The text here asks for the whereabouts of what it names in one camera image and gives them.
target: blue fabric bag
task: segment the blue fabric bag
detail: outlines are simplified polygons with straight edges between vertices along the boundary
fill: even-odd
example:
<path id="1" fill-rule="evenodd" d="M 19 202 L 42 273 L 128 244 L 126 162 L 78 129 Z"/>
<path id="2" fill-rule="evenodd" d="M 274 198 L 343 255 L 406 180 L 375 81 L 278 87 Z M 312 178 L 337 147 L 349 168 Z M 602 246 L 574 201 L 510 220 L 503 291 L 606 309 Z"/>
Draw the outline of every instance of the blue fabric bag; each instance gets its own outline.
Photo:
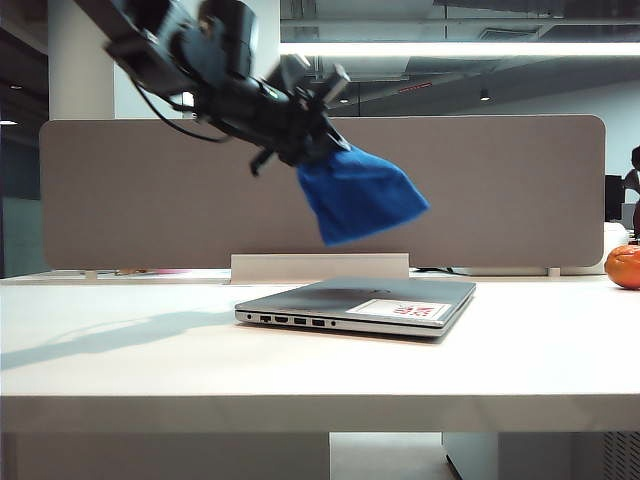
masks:
<path id="1" fill-rule="evenodd" d="M 429 209 L 400 168 L 353 145 L 297 170 L 328 246 L 388 230 Z"/>

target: ceiling lamp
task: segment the ceiling lamp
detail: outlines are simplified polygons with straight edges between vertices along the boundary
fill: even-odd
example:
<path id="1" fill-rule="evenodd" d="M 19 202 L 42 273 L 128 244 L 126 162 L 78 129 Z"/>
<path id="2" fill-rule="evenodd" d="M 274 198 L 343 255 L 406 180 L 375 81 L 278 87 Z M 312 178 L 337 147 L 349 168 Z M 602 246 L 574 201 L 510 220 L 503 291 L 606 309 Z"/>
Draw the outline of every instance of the ceiling lamp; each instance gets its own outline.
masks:
<path id="1" fill-rule="evenodd" d="M 640 56 L 640 42 L 318 42 L 280 44 L 280 54 L 294 53 L 307 57 L 635 57 Z"/>

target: desk surface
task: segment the desk surface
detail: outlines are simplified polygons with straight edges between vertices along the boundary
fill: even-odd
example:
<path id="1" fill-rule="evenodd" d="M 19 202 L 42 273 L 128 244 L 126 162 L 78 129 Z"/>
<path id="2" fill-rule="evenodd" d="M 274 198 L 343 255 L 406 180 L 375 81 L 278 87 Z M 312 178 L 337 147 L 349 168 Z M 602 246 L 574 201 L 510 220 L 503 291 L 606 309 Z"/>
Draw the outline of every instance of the desk surface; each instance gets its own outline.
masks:
<path id="1" fill-rule="evenodd" d="M 438 341 L 234 319 L 291 285 L 4 283 L 3 429 L 640 430 L 640 292 L 472 280 Z"/>

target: desk divider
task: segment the desk divider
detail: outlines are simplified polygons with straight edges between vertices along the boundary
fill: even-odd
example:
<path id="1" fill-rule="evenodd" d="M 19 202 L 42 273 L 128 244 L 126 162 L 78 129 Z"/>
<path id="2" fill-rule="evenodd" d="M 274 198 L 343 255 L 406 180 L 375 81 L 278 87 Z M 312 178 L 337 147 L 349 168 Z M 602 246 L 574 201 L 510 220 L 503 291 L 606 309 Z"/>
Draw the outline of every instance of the desk divider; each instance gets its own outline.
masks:
<path id="1" fill-rule="evenodd" d="M 344 118 L 353 144 L 403 168 L 418 220 L 322 244 L 295 170 L 157 120 L 41 131 L 45 256 L 56 269 L 228 268 L 234 254 L 407 253 L 415 267 L 565 267 L 600 260 L 604 126 L 588 115 Z M 193 122 L 185 125 L 194 128 Z M 212 127 L 200 131 L 212 133 Z"/>

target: laptop sticker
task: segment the laptop sticker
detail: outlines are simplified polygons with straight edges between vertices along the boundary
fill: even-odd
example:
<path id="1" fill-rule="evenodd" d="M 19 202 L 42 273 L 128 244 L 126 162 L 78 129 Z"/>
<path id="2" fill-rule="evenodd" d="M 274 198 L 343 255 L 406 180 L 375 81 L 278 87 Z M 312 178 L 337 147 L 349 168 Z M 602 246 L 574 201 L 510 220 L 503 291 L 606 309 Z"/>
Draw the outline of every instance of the laptop sticker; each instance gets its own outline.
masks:
<path id="1" fill-rule="evenodd" d="M 448 303 L 381 300 L 374 298 L 373 300 L 369 300 L 368 302 L 347 310 L 347 313 L 437 321 L 450 307 L 451 304 Z"/>

